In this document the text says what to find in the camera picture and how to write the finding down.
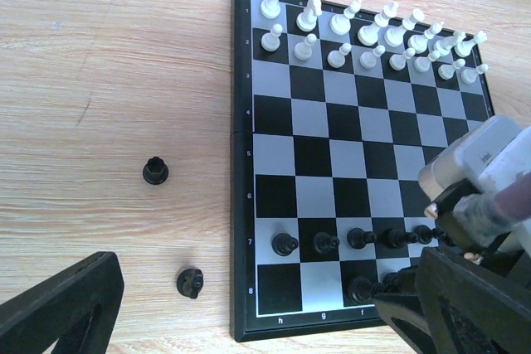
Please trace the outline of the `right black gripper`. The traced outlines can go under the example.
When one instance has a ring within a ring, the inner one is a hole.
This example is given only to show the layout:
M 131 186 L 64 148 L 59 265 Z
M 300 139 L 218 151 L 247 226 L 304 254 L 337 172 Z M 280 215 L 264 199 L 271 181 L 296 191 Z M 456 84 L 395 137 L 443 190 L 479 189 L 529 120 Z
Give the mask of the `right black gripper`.
M 462 252 L 460 255 L 523 288 L 530 287 L 530 257 L 515 238 L 514 233 L 499 235 L 488 248 L 482 249 L 480 253 Z M 386 286 L 382 293 L 375 295 L 373 303 L 378 315 L 416 353 L 436 353 L 436 347 L 415 287 L 417 269 L 399 271 L 408 272 L 411 278 L 409 284 L 403 290 Z

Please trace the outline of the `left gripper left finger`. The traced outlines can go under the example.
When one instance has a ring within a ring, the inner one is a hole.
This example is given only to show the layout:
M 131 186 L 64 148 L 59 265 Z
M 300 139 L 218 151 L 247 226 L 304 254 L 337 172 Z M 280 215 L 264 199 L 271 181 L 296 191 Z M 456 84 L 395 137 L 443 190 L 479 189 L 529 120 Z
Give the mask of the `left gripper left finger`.
M 105 353 L 124 279 L 114 252 L 96 252 L 1 305 L 1 352 Z

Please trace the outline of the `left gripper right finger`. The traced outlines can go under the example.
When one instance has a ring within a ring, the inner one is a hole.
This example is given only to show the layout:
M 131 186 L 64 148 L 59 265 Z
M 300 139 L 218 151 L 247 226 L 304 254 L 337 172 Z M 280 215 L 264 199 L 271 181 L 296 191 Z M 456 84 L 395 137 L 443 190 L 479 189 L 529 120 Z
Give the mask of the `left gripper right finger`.
M 437 249 L 423 250 L 416 287 L 437 352 L 530 352 L 530 287 Z

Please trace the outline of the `black pawn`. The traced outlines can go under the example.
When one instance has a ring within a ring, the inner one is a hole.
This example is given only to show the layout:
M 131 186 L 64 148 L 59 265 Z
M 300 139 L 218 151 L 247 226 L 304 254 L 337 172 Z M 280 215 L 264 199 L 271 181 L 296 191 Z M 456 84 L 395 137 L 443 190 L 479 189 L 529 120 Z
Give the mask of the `black pawn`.
M 417 235 L 418 242 L 423 245 L 428 245 L 433 239 L 443 240 L 446 233 L 439 227 L 430 228 L 427 225 L 418 225 L 413 229 Z

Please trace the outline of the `black knight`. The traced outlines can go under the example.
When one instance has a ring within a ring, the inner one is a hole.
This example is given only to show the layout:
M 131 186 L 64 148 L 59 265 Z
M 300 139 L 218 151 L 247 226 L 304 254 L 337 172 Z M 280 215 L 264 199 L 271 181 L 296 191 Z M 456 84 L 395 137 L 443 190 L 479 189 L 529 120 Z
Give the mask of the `black knight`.
M 196 299 L 204 285 L 203 272 L 200 269 L 185 269 L 177 278 L 178 292 L 187 298 Z

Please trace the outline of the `black piece lowest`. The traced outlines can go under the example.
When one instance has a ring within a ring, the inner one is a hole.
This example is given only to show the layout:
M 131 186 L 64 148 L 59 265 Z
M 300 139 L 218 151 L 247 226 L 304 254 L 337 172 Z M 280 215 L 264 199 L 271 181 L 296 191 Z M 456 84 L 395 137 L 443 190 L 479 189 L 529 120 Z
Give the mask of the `black piece lowest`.
M 286 257 L 298 249 L 299 241 L 288 233 L 279 233 L 273 237 L 271 247 L 277 255 Z

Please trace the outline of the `white pawn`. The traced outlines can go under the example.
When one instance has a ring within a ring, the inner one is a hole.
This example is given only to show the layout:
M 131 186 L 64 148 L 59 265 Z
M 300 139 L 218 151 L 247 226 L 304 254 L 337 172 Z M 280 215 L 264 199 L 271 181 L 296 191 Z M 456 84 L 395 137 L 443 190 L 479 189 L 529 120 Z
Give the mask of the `white pawn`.
M 261 37 L 261 46 L 268 52 L 277 51 L 280 47 L 280 36 L 283 32 L 283 27 L 276 23 L 273 27 Z
M 312 56 L 312 48 L 317 41 L 317 36 L 310 33 L 302 42 L 297 43 L 294 48 L 294 55 L 298 60 L 307 61 Z

